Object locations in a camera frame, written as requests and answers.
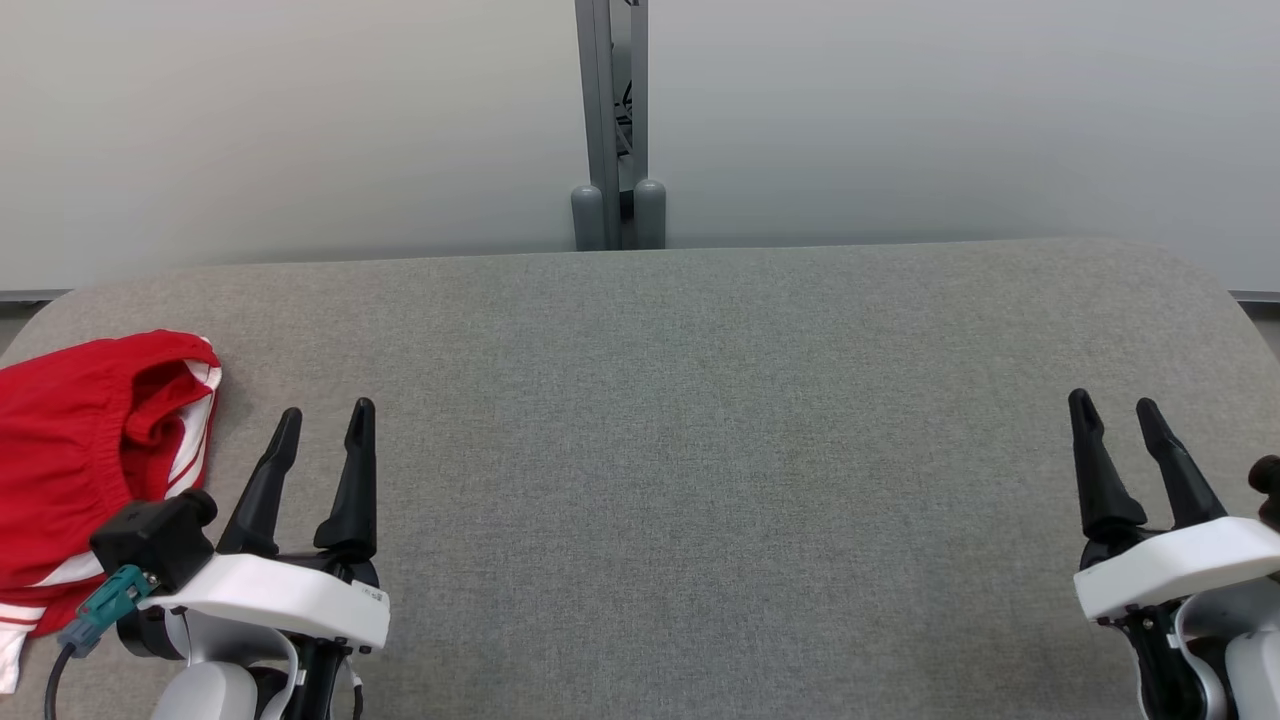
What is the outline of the grey fabric padded table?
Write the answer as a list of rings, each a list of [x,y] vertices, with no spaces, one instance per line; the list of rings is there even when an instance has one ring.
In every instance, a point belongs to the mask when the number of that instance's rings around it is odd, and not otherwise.
[[[303,411],[285,551],[375,402],[392,620],[355,660],[364,720],[1139,720],[1073,588],[1068,395],[1153,527],[1137,400],[1239,516],[1280,454],[1251,319],[1114,241],[173,272],[52,301],[0,366],[152,329],[221,359],[219,523]]]

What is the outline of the red shorts white stripe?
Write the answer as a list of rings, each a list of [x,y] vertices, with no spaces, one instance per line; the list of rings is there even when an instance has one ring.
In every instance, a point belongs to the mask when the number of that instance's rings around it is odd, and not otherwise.
[[[90,536],[202,486],[223,368],[204,337],[93,340],[0,369],[0,598],[97,577]]]

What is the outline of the grey metal post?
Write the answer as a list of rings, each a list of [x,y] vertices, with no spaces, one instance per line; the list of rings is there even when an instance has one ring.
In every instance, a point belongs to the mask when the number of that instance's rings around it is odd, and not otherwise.
[[[586,184],[605,197],[608,249],[635,250],[634,187],[649,174],[652,0],[573,0],[588,150]]]

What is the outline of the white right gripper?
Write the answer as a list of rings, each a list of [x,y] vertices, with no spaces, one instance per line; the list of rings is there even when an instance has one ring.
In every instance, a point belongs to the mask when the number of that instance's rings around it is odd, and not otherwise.
[[[1091,395],[1076,388],[1068,406],[1083,534],[1130,542],[1146,511],[1106,450]],[[1152,398],[1135,414],[1172,530],[1078,571],[1082,610],[1128,642],[1143,720],[1280,720],[1280,534],[1226,518]]]

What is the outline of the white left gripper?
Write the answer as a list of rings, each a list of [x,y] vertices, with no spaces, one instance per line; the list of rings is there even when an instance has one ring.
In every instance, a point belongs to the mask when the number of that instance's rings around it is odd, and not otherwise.
[[[384,648],[390,596],[357,579],[268,560],[279,555],[278,514],[302,421],[297,407],[282,414],[221,533],[220,555],[165,598],[166,630],[186,661],[165,689],[165,720],[334,720],[339,679],[351,684],[351,720],[364,720],[364,682],[352,657]],[[343,447],[332,510],[314,547],[343,562],[369,562],[378,551],[370,398],[355,402]]]

